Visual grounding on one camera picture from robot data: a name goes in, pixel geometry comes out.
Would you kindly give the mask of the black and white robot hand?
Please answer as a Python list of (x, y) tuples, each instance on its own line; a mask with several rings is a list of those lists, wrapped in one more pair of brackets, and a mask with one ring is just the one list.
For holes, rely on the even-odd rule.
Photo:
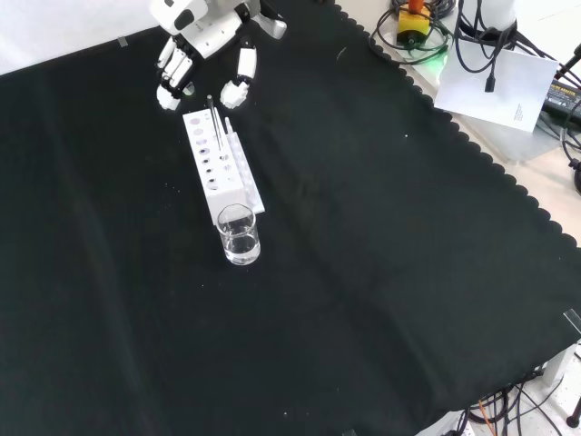
[(236, 77), (221, 91), (228, 109), (243, 104), (255, 77), (258, 55), (251, 39), (242, 34), (250, 22), (280, 40), (287, 23), (265, 1), (153, 1), (150, 12), (169, 38), (156, 61), (160, 107), (174, 111), (182, 97), (194, 92), (195, 67), (238, 41), (240, 54)]

